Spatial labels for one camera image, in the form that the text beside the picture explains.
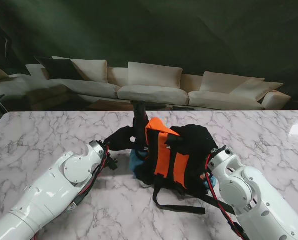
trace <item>red cable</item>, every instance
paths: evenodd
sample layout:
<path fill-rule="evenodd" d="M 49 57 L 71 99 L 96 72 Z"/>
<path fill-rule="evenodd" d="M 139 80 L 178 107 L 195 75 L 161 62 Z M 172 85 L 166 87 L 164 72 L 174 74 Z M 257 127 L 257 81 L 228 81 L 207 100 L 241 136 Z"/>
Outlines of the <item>red cable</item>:
<path fill-rule="evenodd" d="M 235 224 L 234 224 L 233 220 L 231 219 L 231 217 L 230 217 L 230 216 L 228 215 L 228 213 L 225 211 L 225 209 L 223 208 L 223 206 L 218 202 L 219 200 L 218 200 L 218 198 L 217 198 L 217 195 L 216 195 L 216 193 L 215 193 L 215 191 L 214 191 L 213 185 L 211 184 L 209 175 L 208 175 L 208 173 L 207 173 L 207 170 L 208 170 L 208 163 L 209 163 L 209 161 L 210 161 L 210 157 L 211 157 L 211 154 L 209 154 L 209 156 L 207 157 L 207 160 L 206 160 L 206 162 L 205 162 L 205 178 L 207 179 L 207 182 L 208 182 L 208 185 L 209 185 L 209 189 L 210 189 L 210 191 L 211 191 L 211 194 L 212 194 L 213 198 L 217 201 L 220 210 L 227 216 L 227 218 L 230 220 L 231 224 L 232 224 L 233 226 L 235 226 Z M 245 240 L 245 239 L 243 238 L 243 236 L 241 236 L 241 234 L 238 232 L 237 229 L 234 229 L 234 230 L 235 230 L 235 233 L 236 233 L 242 240 Z"/>

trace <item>backpack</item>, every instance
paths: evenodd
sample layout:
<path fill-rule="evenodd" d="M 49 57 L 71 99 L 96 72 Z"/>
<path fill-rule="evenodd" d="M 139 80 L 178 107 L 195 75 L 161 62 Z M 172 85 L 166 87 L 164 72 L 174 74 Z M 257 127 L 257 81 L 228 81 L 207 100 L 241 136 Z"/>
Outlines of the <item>backpack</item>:
<path fill-rule="evenodd" d="M 202 175 L 205 174 L 207 156 L 201 154 L 182 155 L 172 145 L 181 144 L 182 138 L 175 131 L 164 126 L 162 121 L 154 117 L 145 127 L 145 140 L 148 146 L 148 156 L 143 158 L 143 164 L 134 170 L 137 179 L 146 185 L 154 185 L 153 201 L 163 210 L 192 214 L 205 214 L 203 207 L 185 205 L 160 205 L 157 196 L 162 188 L 176 190 L 180 195 L 190 195 L 202 201 L 219 207 L 218 202 L 208 196 L 208 188 Z M 224 210 L 235 214 L 231 206 L 221 202 Z"/>

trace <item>orange strap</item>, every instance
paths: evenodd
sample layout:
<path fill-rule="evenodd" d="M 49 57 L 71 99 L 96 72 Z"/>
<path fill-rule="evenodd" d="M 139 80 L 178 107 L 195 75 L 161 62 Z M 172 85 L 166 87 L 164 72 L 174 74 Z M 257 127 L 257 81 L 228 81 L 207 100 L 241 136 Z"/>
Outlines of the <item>orange strap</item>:
<path fill-rule="evenodd" d="M 189 160 L 189 155 L 182 155 L 180 153 L 177 153 L 174 161 L 173 180 L 176 183 L 180 183 L 184 188 L 186 188 L 185 171 L 186 171 L 188 160 Z"/>
<path fill-rule="evenodd" d="M 160 131 L 158 137 L 158 159 L 157 159 L 157 166 L 155 168 L 155 175 L 161 174 L 164 178 L 167 177 L 169 171 L 169 164 L 170 164 L 170 149 L 167 148 L 166 141 L 168 139 L 168 134 L 173 134 L 176 136 L 180 136 L 175 131 L 171 130 L 170 128 L 166 127 L 163 122 L 158 117 L 154 117 L 145 127 L 145 136 L 147 144 L 148 142 L 148 130 L 157 130 Z M 183 187 L 185 187 L 185 170 L 187 167 L 189 156 L 181 155 L 177 153 L 174 163 L 173 169 L 173 178 L 174 181 L 180 183 Z"/>
<path fill-rule="evenodd" d="M 167 141 L 168 133 L 160 132 L 159 133 L 159 140 L 158 140 L 158 159 L 157 159 L 157 166 L 155 168 L 155 175 L 161 174 L 163 178 L 166 178 L 169 171 L 169 164 L 170 164 L 170 149 L 167 148 Z"/>

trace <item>black strap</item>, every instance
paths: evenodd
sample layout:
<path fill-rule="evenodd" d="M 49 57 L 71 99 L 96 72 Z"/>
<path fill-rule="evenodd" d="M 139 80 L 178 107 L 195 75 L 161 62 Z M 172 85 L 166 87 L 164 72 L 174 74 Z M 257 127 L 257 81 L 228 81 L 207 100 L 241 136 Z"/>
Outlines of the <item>black strap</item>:
<path fill-rule="evenodd" d="M 153 201 L 158 206 L 158 208 L 162 210 L 169 210 L 173 212 L 179 213 L 190 213 L 190 214 L 206 214 L 206 210 L 203 207 L 196 207 L 196 206 L 179 206 L 179 205 L 160 205 L 157 201 L 157 195 L 161 190 L 161 185 L 154 185 L 153 190 Z"/>
<path fill-rule="evenodd" d="M 223 207 L 223 209 L 227 213 L 236 215 L 234 209 L 230 205 L 228 205 L 227 203 L 224 203 L 222 201 L 217 202 L 213 197 L 208 196 L 208 195 L 204 195 L 204 194 L 197 194 L 197 193 L 191 193 L 191 192 L 190 193 L 188 192 L 188 194 L 195 197 L 195 198 L 197 198 L 197 199 L 200 199 L 200 200 L 204 201 L 205 203 L 210 204 L 210 205 L 212 205 L 216 208 L 219 208 L 219 205 L 218 205 L 218 202 L 219 202 L 221 204 L 221 206 Z"/>

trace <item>backpack strap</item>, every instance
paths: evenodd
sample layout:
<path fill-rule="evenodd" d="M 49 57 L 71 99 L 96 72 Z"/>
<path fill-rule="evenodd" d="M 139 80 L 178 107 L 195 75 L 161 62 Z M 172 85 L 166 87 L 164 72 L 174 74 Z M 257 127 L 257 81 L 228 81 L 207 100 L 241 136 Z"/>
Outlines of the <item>backpack strap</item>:
<path fill-rule="evenodd" d="M 196 193 L 196 192 L 187 192 L 189 195 L 197 198 L 197 199 L 200 199 L 202 200 L 203 202 L 207 203 L 207 204 L 210 204 L 216 208 L 219 208 L 219 205 L 218 205 L 218 202 L 221 204 L 221 206 L 223 207 L 223 209 L 229 213 L 229 214 L 233 214 L 233 215 L 236 215 L 234 209 L 228 205 L 227 203 L 224 203 L 222 201 L 218 201 L 215 200 L 213 197 L 209 196 L 209 195 L 205 195 L 205 194 L 199 194 L 199 193 Z"/>
<path fill-rule="evenodd" d="M 190 213 L 190 214 L 206 214 L 206 209 L 203 207 L 196 207 L 196 206 L 181 206 L 181 205 L 160 205 L 157 196 L 160 192 L 162 185 L 163 185 L 163 176 L 158 175 L 156 177 L 154 190 L 153 190 L 153 201 L 158 206 L 158 208 L 162 210 L 168 210 L 178 213 Z"/>

